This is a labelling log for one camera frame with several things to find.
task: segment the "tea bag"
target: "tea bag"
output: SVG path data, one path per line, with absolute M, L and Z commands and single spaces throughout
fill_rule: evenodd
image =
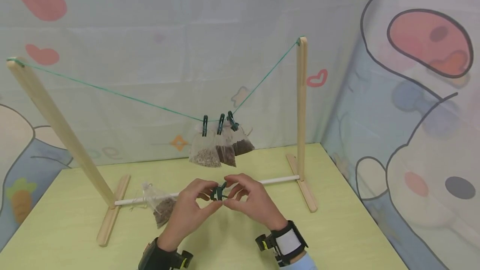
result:
M 220 121 L 218 123 L 217 135 L 215 135 L 215 149 L 217 150 L 218 157 L 221 163 L 225 165 L 237 167 L 235 162 L 235 151 L 231 144 L 232 135 L 229 127 L 223 127 L 223 121 L 225 114 L 220 115 Z
M 230 121 L 230 127 L 232 131 L 232 146 L 235 152 L 235 156 L 249 153 L 255 149 L 255 146 L 250 142 L 243 128 L 234 121 L 231 111 L 228 112 L 228 120 Z
M 147 182 L 142 184 L 142 189 L 143 197 L 145 197 L 149 207 L 153 210 L 157 228 L 160 228 L 170 219 L 177 201 L 174 197 L 171 197 L 169 194 L 153 187 L 152 184 Z
M 203 117 L 202 133 L 198 133 L 193 138 L 189 161 L 204 167 L 218 168 L 222 164 L 215 149 L 215 131 L 207 131 L 207 122 L 208 117 L 205 115 Z

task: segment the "wrist band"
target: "wrist band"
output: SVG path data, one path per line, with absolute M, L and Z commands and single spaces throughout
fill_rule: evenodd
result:
M 289 220 L 287 226 L 279 231 L 271 231 L 268 237 L 261 235 L 255 239 L 260 251 L 274 249 L 275 259 L 281 260 L 284 265 L 289 265 L 290 261 L 301 254 L 307 243 L 301 236 L 293 221 Z
M 138 270 L 171 270 L 188 268 L 193 255 L 188 251 L 182 251 L 181 254 L 177 251 L 168 252 L 157 246 L 157 239 L 155 238 L 148 244 L 143 252 L 142 259 L 138 264 Z

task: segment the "cartoon backdrop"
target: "cartoon backdrop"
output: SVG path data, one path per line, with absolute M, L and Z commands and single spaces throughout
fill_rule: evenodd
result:
M 480 265 L 480 0 L 370 0 L 322 143 L 411 270 Z
M 185 115 L 213 120 L 239 108 L 306 35 L 307 141 L 320 141 L 365 2 L 2 0 L 0 58 L 20 55 L 151 103 L 36 70 L 92 159 L 104 165 L 187 156 L 199 121 Z M 295 68 L 293 48 L 235 114 L 257 148 L 296 143 Z M 1 249 L 75 161 L 6 67 L 0 104 Z

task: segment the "green clothespin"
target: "green clothespin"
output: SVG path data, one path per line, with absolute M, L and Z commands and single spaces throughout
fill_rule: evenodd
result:
M 225 114 L 222 113 L 220 115 L 220 120 L 218 121 L 218 129 L 217 129 L 217 135 L 221 135 L 222 134 L 222 129 L 223 129 L 223 121 L 225 119 Z
M 202 129 L 202 137 L 207 136 L 207 125 L 208 125 L 208 116 L 203 116 L 203 129 Z
M 223 194 L 223 191 L 226 187 L 227 187 L 227 182 L 224 182 L 223 185 L 218 185 L 218 187 L 215 187 L 212 190 L 212 193 L 210 194 L 210 199 L 215 201 L 215 200 L 223 200 L 223 198 L 228 198 L 228 196 L 225 196 Z
M 237 122 L 235 122 L 235 120 L 233 119 L 233 113 L 232 111 L 228 111 L 228 121 L 230 121 L 230 125 L 232 127 L 232 130 L 233 131 L 237 131 L 237 129 L 239 129 L 239 124 Z

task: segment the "pink heart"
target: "pink heart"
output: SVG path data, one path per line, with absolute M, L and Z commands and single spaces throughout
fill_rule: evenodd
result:
M 322 69 L 316 75 L 309 76 L 307 78 L 307 86 L 317 88 L 322 87 L 325 82 L 327 81 L 328 71 L 327 69 Z
M 60 59 L 60 55 L 51 48 L 40 49 L 35 45 L 27 44 L 25 45 L 25 50 L 28 55 L 40 65 L 53 65 Z
M 28 9 L 43 21 L 57 21 L 67 13 L 65 0 L 22 0 Z

